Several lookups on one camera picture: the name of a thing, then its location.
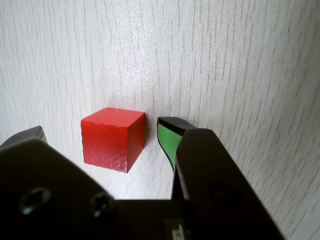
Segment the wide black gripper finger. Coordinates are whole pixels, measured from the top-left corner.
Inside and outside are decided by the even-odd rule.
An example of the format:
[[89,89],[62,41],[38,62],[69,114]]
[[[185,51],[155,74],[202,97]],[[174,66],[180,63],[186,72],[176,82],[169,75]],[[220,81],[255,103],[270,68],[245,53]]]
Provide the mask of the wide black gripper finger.
[[3,240],[109,240],[114,201],[36,126],[0,146]]

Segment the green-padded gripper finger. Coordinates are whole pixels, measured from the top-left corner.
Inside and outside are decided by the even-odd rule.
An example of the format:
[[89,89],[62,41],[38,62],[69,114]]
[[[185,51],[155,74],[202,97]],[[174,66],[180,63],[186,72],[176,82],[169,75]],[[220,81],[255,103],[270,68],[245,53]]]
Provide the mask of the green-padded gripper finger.
[[190,203],[190,228],[198,239],[283,238],[213,130],[160,116],[156,132],[174,171],[172,195],[182,194]]

